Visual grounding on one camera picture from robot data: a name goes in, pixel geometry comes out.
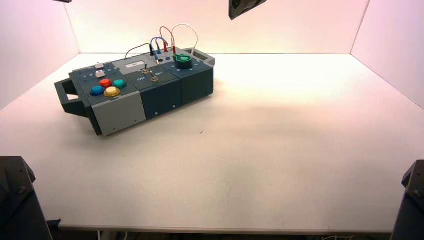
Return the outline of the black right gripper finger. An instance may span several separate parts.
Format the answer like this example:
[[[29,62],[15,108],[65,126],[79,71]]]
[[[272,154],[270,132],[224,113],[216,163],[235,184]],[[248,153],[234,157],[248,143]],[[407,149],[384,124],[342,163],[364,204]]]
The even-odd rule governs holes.
[[[229,0],[228,16],[230,20],[234,20],[266,2],[267,0]]]

